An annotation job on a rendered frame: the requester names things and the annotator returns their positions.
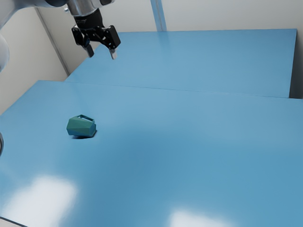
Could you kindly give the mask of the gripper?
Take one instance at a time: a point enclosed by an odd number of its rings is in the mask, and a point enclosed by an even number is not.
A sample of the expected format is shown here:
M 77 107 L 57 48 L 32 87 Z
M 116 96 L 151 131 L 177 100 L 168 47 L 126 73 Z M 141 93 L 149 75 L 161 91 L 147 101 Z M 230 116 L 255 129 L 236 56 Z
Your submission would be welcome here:
M 117 48 L 121 44 L 121 40 L 118 36 L 116 28 L 111 25 L 104 27 L 102 15 L 99 9 L 96 9 L 92 13 L 86 16 L 74 16 L 76 26 L 71 31 L 74 37 L 75 43 L 81 46 L 91 58 L 94 55 L 90 40 L 87 36 L 83 35 L 81 30 L 88 30 L 96 28 L 95 37 L 97 41 L 103 44 L 110 52 L 111 58 L 115 60 L 117 58 Z

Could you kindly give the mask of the teal faceted mug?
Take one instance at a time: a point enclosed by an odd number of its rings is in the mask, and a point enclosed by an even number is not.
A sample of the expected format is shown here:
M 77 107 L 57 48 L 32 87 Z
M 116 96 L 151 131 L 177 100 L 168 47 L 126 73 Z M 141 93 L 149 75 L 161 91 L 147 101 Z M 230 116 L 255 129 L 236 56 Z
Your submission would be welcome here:
M 68 120 L 66 130 L 70 136 L 91 138 L 97 132 L 97 126 L 94 119 L 81 114 Z

